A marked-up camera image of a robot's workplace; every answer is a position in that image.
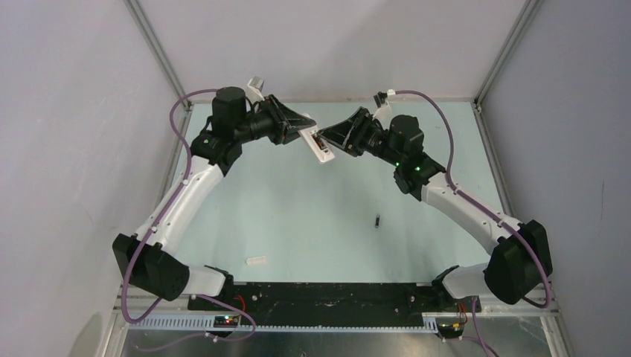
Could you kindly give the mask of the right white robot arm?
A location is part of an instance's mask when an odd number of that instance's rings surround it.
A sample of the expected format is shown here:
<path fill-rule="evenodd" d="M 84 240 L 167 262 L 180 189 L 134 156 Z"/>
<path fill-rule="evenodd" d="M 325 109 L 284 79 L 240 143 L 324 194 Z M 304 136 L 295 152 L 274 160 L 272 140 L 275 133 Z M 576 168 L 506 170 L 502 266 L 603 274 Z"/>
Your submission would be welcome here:
<path fill-rule="evenodd" d="M 437 308 L 451 311 L 463 298 L 488 294 L 514 305 L 537 285 L 549 285 L 553 266 L 542 224 L 523 223 L 492 210 L 461 189 L 424 151 L 417 118 L 397 115 L 385 129 L 361 107 L 317 136 L 353 157 L 368 152 L 394 165 L 394 180 L 402 193 L 449 217 L 489 254 L 488 263 L 448 268 L 433 280 Z"/>

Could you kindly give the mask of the white remote control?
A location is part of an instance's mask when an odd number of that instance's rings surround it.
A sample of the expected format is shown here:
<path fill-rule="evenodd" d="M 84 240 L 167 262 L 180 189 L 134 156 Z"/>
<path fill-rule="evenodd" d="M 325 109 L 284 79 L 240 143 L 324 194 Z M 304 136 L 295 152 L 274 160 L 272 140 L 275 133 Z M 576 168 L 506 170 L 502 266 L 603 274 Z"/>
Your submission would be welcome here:
<path fill-rule="evenodd" d="M 317 126 L 302 129 L 298 133 L 312 150 L 320 164 L 326 164 L 335 158 L 328 143 L 320 137 L 319 128 Z"/>

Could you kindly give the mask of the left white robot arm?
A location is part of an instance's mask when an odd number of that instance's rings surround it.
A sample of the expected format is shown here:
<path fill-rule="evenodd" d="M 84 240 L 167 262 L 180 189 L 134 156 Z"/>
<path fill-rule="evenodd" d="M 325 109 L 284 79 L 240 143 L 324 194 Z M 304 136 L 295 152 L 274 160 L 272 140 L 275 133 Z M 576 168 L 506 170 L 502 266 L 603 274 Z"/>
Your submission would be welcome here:
<path fill-rule="evenodd" d="M 234 86 L 216 90 L 205 125 L 184 147 L 186 162 L 179 180 L 134 234 L 119 234 L 112 244 L 124 287 L 168 301 L 180 295 L 206 295 L 216 309 L 232 306 L 235 290 L 225 283 L 228 272 L 177 259 L 185 232 L 245 144 L 262 138 L 274 145 L 288 144 L 315 125 L 272 94 L 263 97 Z"/>

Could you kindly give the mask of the white battery cover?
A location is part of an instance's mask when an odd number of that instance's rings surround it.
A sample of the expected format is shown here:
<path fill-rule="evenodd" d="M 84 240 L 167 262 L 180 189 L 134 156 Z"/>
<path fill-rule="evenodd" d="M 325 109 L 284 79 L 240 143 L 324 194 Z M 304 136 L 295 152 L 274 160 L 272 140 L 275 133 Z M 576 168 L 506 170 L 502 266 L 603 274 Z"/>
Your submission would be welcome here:
<path fill-rule="evenodd" d="M 248 266 L 261 265 L 266 262 L 267 262 L 267 256 L 256 256 L 256 257 L 249 257 L 246 259 L 246 264 Z"/>

